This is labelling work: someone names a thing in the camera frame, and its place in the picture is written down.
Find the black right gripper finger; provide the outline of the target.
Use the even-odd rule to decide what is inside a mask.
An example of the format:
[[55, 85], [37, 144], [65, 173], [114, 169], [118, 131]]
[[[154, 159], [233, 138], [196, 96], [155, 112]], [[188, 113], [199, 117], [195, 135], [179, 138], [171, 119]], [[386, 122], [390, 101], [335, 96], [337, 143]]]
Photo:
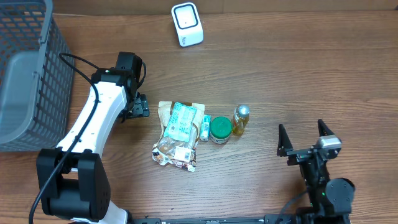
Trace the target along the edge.
[[293, 150], [292, 143], [283, 124], [279, 124], [279, 141], [277, 146], [277, 155], [287, 156], [287, 153]]
[[318, 132], [319, 136], [331, 136], [334, 135], [334, 132], [330, 130], [330, 128], [324, 123], [322, 119], [317, 121], [318, 123]]

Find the teal white snack packet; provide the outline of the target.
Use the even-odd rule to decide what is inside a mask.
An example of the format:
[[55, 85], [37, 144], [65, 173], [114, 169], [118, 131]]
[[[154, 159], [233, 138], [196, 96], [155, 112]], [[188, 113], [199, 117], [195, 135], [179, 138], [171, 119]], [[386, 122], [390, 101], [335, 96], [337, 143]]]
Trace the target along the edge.
[[196, 108], [176, 102], [165, 129], [164, 137], [189, 142], [192, 123], [196, 113]]

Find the brown white snack packet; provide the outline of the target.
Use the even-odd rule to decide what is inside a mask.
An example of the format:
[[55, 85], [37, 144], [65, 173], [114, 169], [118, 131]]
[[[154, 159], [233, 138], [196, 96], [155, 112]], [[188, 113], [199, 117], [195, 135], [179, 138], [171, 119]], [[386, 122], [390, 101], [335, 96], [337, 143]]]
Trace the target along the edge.
[[205, 115], [205, 105], [200, 103], [181, 103], [197, 109], [193, 119], [189, 142], [177, 141], [164, 137], [174, 104], [177, 101], [160, 101], [158, 115], [160, 120], [161, 135], [152, 147], [152, 159], [162, 166], [172, 164], [189, 172], [195, 172], [197, 166], [197, 144], [200, 140], [201, 122]]

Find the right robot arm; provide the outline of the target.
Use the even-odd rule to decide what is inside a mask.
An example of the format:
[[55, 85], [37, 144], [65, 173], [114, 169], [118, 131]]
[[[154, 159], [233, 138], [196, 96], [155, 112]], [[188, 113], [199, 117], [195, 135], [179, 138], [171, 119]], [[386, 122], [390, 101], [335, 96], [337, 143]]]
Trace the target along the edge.
[[[355, 185], [346, 178], [331, 179], [327, 162], [337, 158], [342, 140], [323, 122], [317, 121], [319, 138], [307, 149], [295, 150], [283, 124], [279, 125], [277, 155], [287, 158], [288, 166], [300, 167], [306, 190], [287, 202], [276, 223], [350, 223]], [[310, 206], [298, 208], [288, 220], [282, 215], [286, 208], [308, 195]]]

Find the yellow juice bottle silver cap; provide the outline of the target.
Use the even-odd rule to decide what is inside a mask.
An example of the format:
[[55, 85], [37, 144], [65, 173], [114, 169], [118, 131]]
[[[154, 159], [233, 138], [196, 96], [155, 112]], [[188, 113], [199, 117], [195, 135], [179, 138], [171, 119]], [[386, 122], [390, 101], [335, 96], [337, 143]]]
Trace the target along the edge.
[[238, 105], [234, 109], [231, 123], [233, 125], [232, 132], [236, 135], [242, 135], [249, 121], [250, 109], [248, 105]]

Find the green lid white jar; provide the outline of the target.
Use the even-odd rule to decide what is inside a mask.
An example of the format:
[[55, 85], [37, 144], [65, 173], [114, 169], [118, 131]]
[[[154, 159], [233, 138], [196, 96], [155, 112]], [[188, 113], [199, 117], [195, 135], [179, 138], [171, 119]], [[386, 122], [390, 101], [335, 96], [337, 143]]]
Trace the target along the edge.
[[224, 116], [214, 118], [210, 123], [210, 139], [216, 144], [224, 144], [232, 133], [231, 121]]

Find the teal white tissue pack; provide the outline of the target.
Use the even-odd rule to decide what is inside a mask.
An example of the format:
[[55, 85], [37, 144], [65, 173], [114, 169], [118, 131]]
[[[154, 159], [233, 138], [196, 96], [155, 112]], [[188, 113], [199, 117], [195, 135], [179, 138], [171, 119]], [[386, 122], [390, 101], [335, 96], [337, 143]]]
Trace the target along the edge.
[[210, 137], [210, 123], [211, 123], [211, 116], [205, 114], [203, 120], [201, 122], [201, 130], [200, 130], [200, 140], [201, 141], [208, 141]]

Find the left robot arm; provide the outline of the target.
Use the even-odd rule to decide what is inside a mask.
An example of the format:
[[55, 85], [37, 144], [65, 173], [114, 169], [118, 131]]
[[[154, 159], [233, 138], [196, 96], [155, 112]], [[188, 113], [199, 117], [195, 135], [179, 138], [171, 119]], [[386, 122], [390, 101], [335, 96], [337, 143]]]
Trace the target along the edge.
[[133, 223], [129, 211], [111, 201], [111, 187], [102, 163], [104, 145], [117, 119], [148, 117], [147, 98], [138, 89], [146, 65], [132, 52], [120, 52], [115, 67], [100, 68], [91, 77], [90, 94], [75, 124], [53, 148], [42, 149], [36, 160], [38, 205], [46, 215], [72, 223]]

